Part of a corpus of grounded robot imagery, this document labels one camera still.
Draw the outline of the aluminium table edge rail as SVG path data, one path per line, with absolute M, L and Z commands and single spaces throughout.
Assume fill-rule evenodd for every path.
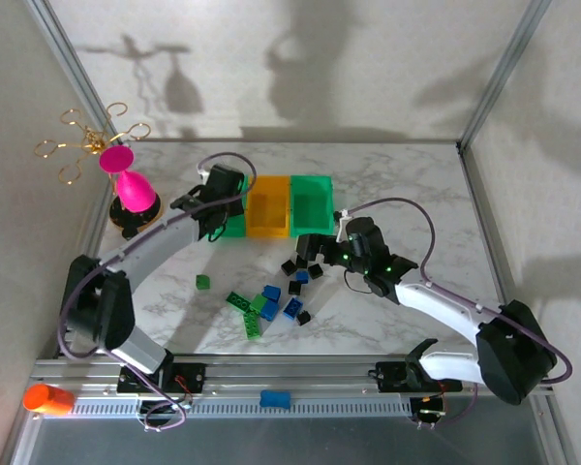
M 514 298 L 514 282 L 477 161 L 470 148 L 460 149 L 459 159 L 474 204 L 499 299 L 502 302 L 508 302 Z M 527 403 L 535 416 L 535 430 L 545 456 L 545 463 L 547 465 L 580 465 L 567 432 L 555 390 L 552 387 L 539 388 L 528 396 Z
M 153 138 L 135 140 L 126 143 L 350 143 L 350 144 L 447 144 L 456 145 L 460 139 L 414 139 L 414 138 L 389 138 L 389 139 L 290 139 L 290 138 L 205 138 L 205 139 L 177 139 L 177 138 Z
M 101 193 L 93 201 L 93 210 L 88 221 L 85 223 L 85 235 L 83 252 L 85 256 L 89 253 L 96 254 L 99 251 L 103 233 L 107 223 L 107 210 L 114 196 L 112 174 L 103 172 L 102 180 L 104 181 Z M 75 277 L 68 273 L 65 294 L 63 295 L 62 306 L 59 311 L 56 340 L 59 352 L 71 360 L 86 360 L 95 355 L 98 347 L 95 346 L 87 352 L 74 352 L 68 345 L 65 337 L 68 329 L 68 317 L 70 311 L 76 308 L 77 301 L 86 286 L 96 278 L 104 268 L 93 261 L 92 267 L 81 274 L 75 273 Z

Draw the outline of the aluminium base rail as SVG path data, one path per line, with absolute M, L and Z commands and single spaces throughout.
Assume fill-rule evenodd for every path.
M 369 372 L 379 362 L 401 359 L 398 355 L 192 355 L 178 356 L 175 362 L 204 366 L 202 389 L 192 391 L 195 398 L 256 398 L 264 389 L 289 391 L 294 398 L 324 398 L 379 396 L 377 381 Z M 121 370 L 121 364 L 107 356 L 40 359 L 28 384 L 45 383 L 81 397 L 116 397 L 118 386 L 126 381 Z

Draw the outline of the pink cone stand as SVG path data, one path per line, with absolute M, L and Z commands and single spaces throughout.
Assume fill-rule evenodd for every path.
M 155 203 L 157 194 L 143 174 L 131 170 L 134 160 L 131 148 L 116 145 L 101 154 L 99 166 L 110 176 L 113 192 L 122 205 L 130 212 L 141 213 Z

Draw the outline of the green bin with blue bricks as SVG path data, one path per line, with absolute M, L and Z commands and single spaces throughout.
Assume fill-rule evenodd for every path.
M 246 223 L 245 223 L 245 211 L 246 211 L 246 196 L 244 193 L 249 187 L 250 178 L 245 176 L 243 183 L 241 184 L 240 192 L 242 197 L 240 199 L 241 211 L 238 214 L 233 214 L 229 217 L 227 229 L 223 235 L 219 238 L 229 238 L 229 237 L 244 237 L 246 234 Z

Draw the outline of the gold wine glass rack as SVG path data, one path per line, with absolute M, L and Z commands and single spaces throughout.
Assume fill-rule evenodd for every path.
M 101 129 L 95 129 L 82 122 L 82 112 L 79 109 L 69 108 L 60 115 L 60 122 L 64 125 L 78 128 L 81 131 L 81 140 L 67 143 L 45 139 L 35 146 L 34 154 L 39 158 L 47 159 L 59 151 L 77 150 L 79 152 L 77 158 L 58 172 L 59 181 L 64 185 L 72 186 L 83 174 L 82 165 L 87 159 L 96 157 L 99 166 L 100 156 L 106 149 L 116 145 L 125 145 L 131 148 L 126 142 L 144 140 L 149 137 L 152 128 L 144 122 L 135 123 L 129 129 L 114 135 L 110 132 L 113 120 L 124 115 L 127 111 L 128 106 L 122 102 L 110 104 L 106 107 L 107 117 L 104 126 Z M 131 238 L 140 233 L 158 219 L 163 212 L 161 197 L 157 192 L 156 194 L 155 203 L 141 213 L 133 213 L 127 210 L 114 194 L 108 210 L 109 221 L 121 231 L 125 238 Z

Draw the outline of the grey metal panel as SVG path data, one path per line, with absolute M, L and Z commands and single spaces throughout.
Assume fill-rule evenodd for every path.
M 44 419 L 9 465 L 561 465 L 523 420 L 418 430 L 401 418 Z

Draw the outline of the orange cylinder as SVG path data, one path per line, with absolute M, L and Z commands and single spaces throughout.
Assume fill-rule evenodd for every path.
M 75 396 L 62 388 L 46 384 L 35 384 L 25 391 L 23 407 L 44 415 L 64 416 L 75 406 Z

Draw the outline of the blue brick on rail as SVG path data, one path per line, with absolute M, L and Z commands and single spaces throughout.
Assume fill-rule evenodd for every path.
M 264 389 L 260 392 L 260 407 L 264 409 L 291 408 L 291 393 L 289 391 Z

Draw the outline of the aluminium frame post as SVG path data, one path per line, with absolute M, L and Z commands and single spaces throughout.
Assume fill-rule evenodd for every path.
M 461 138 L 457 140 L 458 153 L 461 158 L 471 149 L 474 139 L 504 91 L 509 78 L 552 2 L 553 0 L 530 0 L 507 43 L 505 51 L 500 55 Z
M 74 88 L 86 115 L 101 129 L 106 122 L 106 107 L 79 60 L 76 49 L 49 0 L 22 0 L 39 26 L 53 55 Z

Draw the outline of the orange plastic bin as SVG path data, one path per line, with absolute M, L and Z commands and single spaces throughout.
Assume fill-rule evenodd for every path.
M 247 195 L 246 234 L 262 238 L 287 237 L 290 209 L 291 179 L 282 175 L 259 175 Z

